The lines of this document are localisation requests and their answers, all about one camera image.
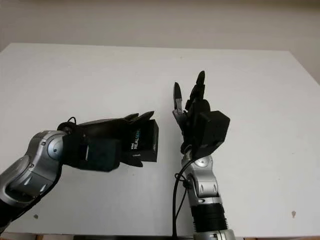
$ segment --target black box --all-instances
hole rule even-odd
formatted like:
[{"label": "black box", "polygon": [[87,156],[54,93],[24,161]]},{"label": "black box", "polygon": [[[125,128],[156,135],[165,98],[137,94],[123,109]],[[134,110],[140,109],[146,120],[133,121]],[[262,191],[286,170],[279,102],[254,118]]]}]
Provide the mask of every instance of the black box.
[{"label": "black box", "polygon": [[142,162],[157,162],[159,128],[156,120],[148,120],[130,131],[123,143],[123,153]]}]

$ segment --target white wall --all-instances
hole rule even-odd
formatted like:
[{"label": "white wall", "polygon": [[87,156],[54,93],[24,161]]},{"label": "white wall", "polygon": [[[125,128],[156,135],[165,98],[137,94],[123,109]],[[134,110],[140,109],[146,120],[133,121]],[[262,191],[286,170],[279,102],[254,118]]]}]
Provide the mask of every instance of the white wall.
[{"label": "white wall", "polygon": [[289,50],[320,83],[318,0],[0,0],[11,42]]}]

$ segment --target white table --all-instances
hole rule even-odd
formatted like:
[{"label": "white table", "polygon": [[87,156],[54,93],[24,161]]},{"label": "white table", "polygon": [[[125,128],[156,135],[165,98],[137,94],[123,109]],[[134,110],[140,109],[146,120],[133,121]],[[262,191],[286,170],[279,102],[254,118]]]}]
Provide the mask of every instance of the white table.
[{"label": "white table", "polygon": [[[53,191],[7,231],[171,235],[182,143],[173,86],[186,100],[201,70],[211,108],[231,118],[213,158],[235,235],[320,235],[320,87],[289,52],[20,43],[0,53],[0,172],[35,133],[70,116],[83,123],[155,110],[159,148],[158,162],[143,168],[64,166]],[[193,233],[187,200],[177,229]]]}]

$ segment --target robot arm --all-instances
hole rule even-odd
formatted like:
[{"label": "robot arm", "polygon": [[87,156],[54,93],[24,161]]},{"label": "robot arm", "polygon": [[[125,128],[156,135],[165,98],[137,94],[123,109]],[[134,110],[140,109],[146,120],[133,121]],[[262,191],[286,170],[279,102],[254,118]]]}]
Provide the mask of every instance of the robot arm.
[{"label": "robot arm", "polygon": [[195,228],[194,239],[234,240],[233,231],[228,229],[211,157],[224,142],[230,119],[220,111],[210,110],[208,101],[204,99],[204,80],[205,72],[202,71],[186,102],[185,110],[182,110],[179,84],[174,84],[172,113],[183,135],[183,159],[173,191],[172,236],[177,237],[175,195],[178,181],[184,173]]},{"label": "robot arm", "polygon": [[0,233],[40,201],[61,175],[63,131],[43,131],[23,157],[0,175]]},{"label": "robot arm", "polygon": [[110,172],[120,162],[142,167],[142,161],[156,159],[158,126],[150,120],[153,113],[79,125],[67,121],[58,130],[37,133],[25,155],[0,174],[0,234],[53,189],[63,165]]}]

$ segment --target black wire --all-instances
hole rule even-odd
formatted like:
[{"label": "black wire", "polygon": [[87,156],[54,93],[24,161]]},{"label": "black wire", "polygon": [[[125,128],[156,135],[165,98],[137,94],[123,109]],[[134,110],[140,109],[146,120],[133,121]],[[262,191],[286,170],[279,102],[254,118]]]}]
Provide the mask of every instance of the black wire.
[{"label": "black wire", "polygon": [[175,183],[173,188],[173,198],[172,198],[172,237],[174,239],[177,238],[177,218],[176,218],[176,201],[177,201],[177,189],[178,189],[178,183],[180,181],[180,178],[184,171],[187,169],[187,167],[190,166],[190,164],[194,163],[196,159],[193,159],[191,161],[188,161],[183,168],[180,170],[180,172],[175,174]]},{"label": "black wire", "polygon": [[186,185],[185,185],[185,182],[187,182],[187,179],[186,179],[185,176],[183,176],[183,175],[182,175],[181,177],[182,177],[183,180],[179,179],[179,181],[180,181],[180,182],[183,182],[183,186],[185,187],[185,190],[184,190],[184,194],[183,194],[183,197],[182,197],[182,199],[181,199],[181,202],[180,202],[180,206],[179,206],[178,211],[176,212],[176,215],[175,215],[175,218],[176,218],[176,219],[178,218],[180,209],[181,209],[181,207],[182,207],[182,204],[184,203],[184,200],[185,200],[185,197],[186,197],[186,194],[187,194],[187,190],[188,190],[188,189],[186,188]]},{"label": "black wire", "polygon": [[184,194],[183,194],[183,197],[182,197],[182,200],[181,200],[181,203],[180,203],[180,206],[179,206],[178,211],[176,212],[176,215],[175,215],[175,219],[178,219],[178,215],[179,215],[180,209],[182,207],[182,204],[184,203],[185,197],[187,195],[187,191],[188,191],[188,188],[185,188],[184,189]]},{"label": "black wire", "polygon": [[70,117],[67,122],[70,122],[71,119],[74,120],[74,124],[77,124],[77,120],[76,120],[76,118],[74,116]]}]

